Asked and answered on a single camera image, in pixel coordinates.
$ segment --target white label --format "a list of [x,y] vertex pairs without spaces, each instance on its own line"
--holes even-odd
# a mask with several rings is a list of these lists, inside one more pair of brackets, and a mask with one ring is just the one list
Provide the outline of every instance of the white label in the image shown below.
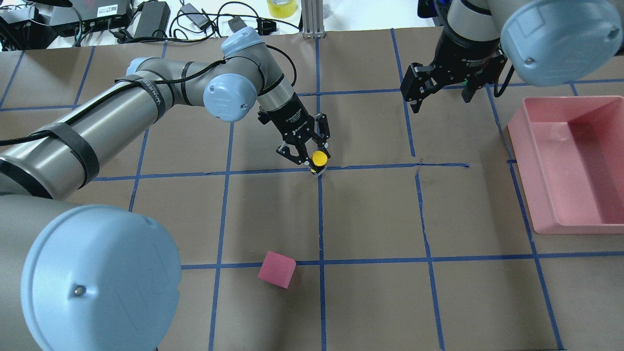
[[117,14],[117,5],[101,6],[97,8],[97,17],[110,16]]

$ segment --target white surface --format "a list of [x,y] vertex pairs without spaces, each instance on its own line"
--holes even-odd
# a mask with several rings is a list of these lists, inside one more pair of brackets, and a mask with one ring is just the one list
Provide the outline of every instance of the white surface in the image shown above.
[[[301,16],[301,0],[295,0],[297,2],[297,11],[290,17],[281,19],[297,26]],[[141,0],[135,0],[136,5],[140,4]],[[176,13],[182,7],[179,0],[166,0],[169,8],[171,9],[170,23],[175,17]],[[266,5],[266,0],[243,0],[253,7],[260,17],[272,18]],[[5,0],[4,5],[8,4],[22,4],[21,0]],[[225,0],[186,0],[187,4],[193,4],[197,9],[203,8],[207,13],[216,14],[222,4],[226,3]],[[416,14],[417,0],[385,0],[385,1],[362,1],[362,0],[324,0],[325,5],[329,5],[329,17],[324,20],[325,31],[362,31],[367,29],[389,29],[389,28],[404,28],[404,27],[428,27],[433,26],[433,22],[430,19],[418,18]],[[49,7],[37,5],[41,12],[49,14]],[[252,11],[245,6],[239,4],[229,4],[226,6],[222,13],[229,14],[253,14]],[[140,19],[140,14],[137,15],[133,24],[128,28],[130,33],[134,32],[134,27]],[[227,26],[227,21],[230,17],[219,18],[219,28],[223,36],[230,35],[232,32]],[[243,20],[249,24],[249,26],[256,28],[256,19],[243,18]],[[185,17],[180,18],[180,23],[190,29],[197,28]],[[278,31],[273,34],[293,34],[297,33],[297,29],[287,24],[278,23]],[[187,33],[189,39],[200,38],[202,35]],[[55,47],[69,47],[74,43],[73,37],[57,37],[49,49]],[[97,32],[89,34],[85,40],[83,40],[83,46],[92,45],[110,45],[116,44],[117,40],[111,33]]]

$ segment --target yellow cap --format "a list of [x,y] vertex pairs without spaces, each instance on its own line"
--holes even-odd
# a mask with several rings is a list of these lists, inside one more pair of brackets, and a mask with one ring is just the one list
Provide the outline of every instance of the yellow cap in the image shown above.
[[312,153],[312,163],[316,167],[323,167],[327,164],[327,155],[323,151],[314,151]]

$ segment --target pink sponge block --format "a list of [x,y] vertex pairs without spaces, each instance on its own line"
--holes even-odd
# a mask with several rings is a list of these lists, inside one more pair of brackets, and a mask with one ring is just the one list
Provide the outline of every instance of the pink sponge block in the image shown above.
[[290,257],[269,251],[266,253],[258,278],[286,289],[293,277],[296,265],[295,260]]

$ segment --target round blue cap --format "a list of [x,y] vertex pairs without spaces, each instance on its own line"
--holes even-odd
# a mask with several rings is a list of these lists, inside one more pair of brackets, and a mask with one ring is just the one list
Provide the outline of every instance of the round blue cap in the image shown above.
[[256,102],[253,83],[235,73],[214,77],[203,91],[203,105],[213,116],[225,122],[240,121]]
[[252,45],[264,42],[258,35],[255,29],[252,27],[245,27],[236,33],[232,34],[221,44],[221,51],[223,55],[228,57],[229,55],[246,49]]
[[125,70],[125,75],[129,76],[131,74],[135,74],[139,69],[139,66],[141,66],[141,63],[153,58],[154,57],[137,57],[136,59],[130,61],[130,65]]
[[622,19],[607,0],[537,0],[508,18],[500,42],[526,83],[553,86],[613,57],[622,44]]
[[34,241],[22,311],[44,351],[153,350],[173,320],[180,278],[177,247],[156,221],[80,206]]

